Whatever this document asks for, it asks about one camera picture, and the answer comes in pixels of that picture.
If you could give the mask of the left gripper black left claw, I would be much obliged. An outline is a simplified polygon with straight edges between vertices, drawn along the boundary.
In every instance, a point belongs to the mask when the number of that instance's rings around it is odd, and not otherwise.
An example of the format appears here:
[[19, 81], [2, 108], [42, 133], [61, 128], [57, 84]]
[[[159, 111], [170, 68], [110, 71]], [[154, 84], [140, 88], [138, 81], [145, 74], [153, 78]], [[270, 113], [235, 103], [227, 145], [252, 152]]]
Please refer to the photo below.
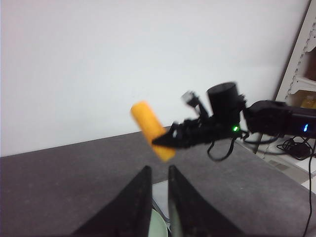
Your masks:
[[152, 169], [142, 170], [105, 205], [72, 233], [74, 237], [146, 237], [152, 213]]

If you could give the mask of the left gripper black right claw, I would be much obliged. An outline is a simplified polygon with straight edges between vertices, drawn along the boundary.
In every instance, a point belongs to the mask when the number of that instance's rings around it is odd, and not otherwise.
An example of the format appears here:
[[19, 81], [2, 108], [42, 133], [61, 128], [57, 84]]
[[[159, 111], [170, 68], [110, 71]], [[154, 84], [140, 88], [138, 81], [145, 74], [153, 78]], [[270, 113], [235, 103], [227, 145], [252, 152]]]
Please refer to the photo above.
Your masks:
[[241, 237], [244, 232], [209, 204], [180, 170], [168, 170], [168, 210], [174, 237]]

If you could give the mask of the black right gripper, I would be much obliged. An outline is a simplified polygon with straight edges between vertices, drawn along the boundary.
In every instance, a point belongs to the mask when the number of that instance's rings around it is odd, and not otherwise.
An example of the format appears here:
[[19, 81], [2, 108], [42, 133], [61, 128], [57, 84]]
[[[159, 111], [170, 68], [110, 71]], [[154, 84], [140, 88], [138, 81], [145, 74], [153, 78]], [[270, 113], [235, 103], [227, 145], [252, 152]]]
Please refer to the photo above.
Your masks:
[[207, 90], [213, 115], [201, 103], [194, 108], [198, 118], [174, 122], [164, 135], [152, 140], [153, 145], [168, 148], [188, 148], [226, 138], [241, 138], [240, 112], [245, 108], [243, 95], [239, 95], [234, 82], [225, 82]]

